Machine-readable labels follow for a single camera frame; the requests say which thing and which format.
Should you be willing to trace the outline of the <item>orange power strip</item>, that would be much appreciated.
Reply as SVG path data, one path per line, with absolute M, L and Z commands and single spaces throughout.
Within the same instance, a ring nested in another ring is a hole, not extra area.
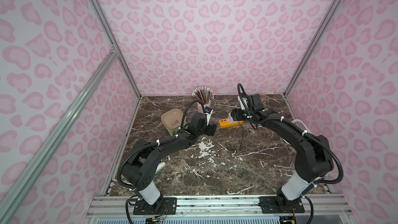
M 241 124 L 243 124 L 243 121 L 234 121 L 233 120 L 232 122 L 230 122 L 230 119 L 228 119 L 228 118 L 219 120 L 219 126 L 221 129 L 234 127 L 234 126 L 241 125 Z

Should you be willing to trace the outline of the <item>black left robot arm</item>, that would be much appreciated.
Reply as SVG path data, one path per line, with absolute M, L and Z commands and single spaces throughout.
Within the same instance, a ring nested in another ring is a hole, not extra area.
M 174 135 L 152 142 L 140 139 L 117 171 L 118 184 L 131 189 L 150 207 L 160 206 L 163 196 L 153 181 L 160 163 L 167 156 L 195 145 L 200 136 L 213 136 L 217 125 L 210 123 L 212 113 L 212 108 L 195 100 L 185 109 L 180 129 Z

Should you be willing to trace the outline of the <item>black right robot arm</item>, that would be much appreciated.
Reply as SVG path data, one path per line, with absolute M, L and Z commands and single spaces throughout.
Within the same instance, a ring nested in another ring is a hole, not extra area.
M 260 95 L 248 95 L 241 83 L 237 85 L 237 93 L 240 108 L 232 111 L 233 120 L 247 121 L 254 130 L 260 126 L 270 129 L 296 152 L 295 172 L 276 193 L 278 205 L 292 204 L 319 184 L 334 185 L 343 180 L 342 163 L 331 150 L 325 136 L 315 136 L 286 119 L 281 113 L 266 108 Z

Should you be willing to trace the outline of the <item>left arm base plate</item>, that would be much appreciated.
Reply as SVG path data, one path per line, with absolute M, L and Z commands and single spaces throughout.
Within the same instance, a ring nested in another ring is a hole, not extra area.
M 139 200 L 134 206 L 134 215 L 175 215 L 177 198 L 161 196 L 153 205 Z

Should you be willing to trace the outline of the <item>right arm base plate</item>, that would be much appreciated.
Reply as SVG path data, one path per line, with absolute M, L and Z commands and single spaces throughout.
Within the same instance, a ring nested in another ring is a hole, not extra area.
M 258 206 L 261 207 L 263 214 L 293 214 L 305 213 L 305 209 L 300 198 L 296 200 L 286 200 L 284 196 L 260 197 Z

